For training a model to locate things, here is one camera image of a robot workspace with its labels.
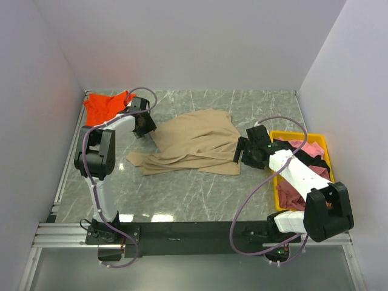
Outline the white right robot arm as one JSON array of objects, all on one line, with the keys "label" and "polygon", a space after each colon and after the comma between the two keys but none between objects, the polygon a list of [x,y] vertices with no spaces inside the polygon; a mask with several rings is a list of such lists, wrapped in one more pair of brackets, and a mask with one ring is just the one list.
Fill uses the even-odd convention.
[{"label": "white right robot arm", "polygon": [[234,162],[255,169],[268,167],[288,182],[305,202],[303,210],[283,210],[267,218],[266,235],[274,242],[288,233],[303,233],[321,242],[354,227],[347,187],[315,173],[283,141],[271,141],[263,125],[239,137]]}]

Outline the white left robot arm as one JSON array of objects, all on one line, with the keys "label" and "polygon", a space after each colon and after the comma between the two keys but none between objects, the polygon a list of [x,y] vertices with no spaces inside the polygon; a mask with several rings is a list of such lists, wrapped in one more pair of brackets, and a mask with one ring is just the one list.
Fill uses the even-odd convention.
[{"label": "white left robot arm", "polygon": [[123,110],[94,126],[79,131],[74,164],[84,177],[92,197],[94,232],[109,244],[120,239],[119,212],[112,198],[111,178],[116,168],[116,142],[126,133],[137,138],[156,130],[149,100],[133,97]]}]

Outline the beige t shirt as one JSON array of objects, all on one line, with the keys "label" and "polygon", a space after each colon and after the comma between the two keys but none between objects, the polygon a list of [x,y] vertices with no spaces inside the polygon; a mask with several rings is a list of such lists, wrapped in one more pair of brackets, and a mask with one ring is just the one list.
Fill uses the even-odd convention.
[{"label": "beige t shirt", "polygon": [[197,169],[219,175],[239,175],[233,160],[238,138],[230,113],[206,109],[180,115],[161,124],[150,136],[158,153],[130,152],[127,160],[144,176]]}]

